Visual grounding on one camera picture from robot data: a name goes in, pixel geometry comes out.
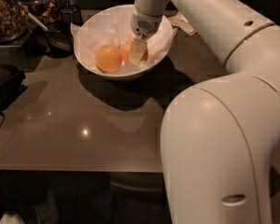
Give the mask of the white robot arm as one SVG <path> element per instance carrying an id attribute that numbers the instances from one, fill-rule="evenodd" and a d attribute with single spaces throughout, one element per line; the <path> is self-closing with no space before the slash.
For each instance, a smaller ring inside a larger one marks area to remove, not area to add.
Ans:
<path id="1" fill-rule="evenodd" d="M 173 224 L 272 224 L 280 147 L 280 27 L 239 0 L 135 0 L 132 29 L 153 36 L 173 3 L 227 70 L 168 105 L 161 165 Z"/>

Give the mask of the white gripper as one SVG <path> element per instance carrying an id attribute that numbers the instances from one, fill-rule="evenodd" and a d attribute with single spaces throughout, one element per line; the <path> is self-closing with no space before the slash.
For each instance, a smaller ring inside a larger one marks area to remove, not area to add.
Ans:
<path id="1" fill-rule="evenodd" d="M 156 34 L 161 25 L 162 15 L 147 15 L 133 7 L 130 20 L 133 39 L 131 43 L 129 62 L 133 65 L 140 64 L 147 51 L 147 40 Z"/>

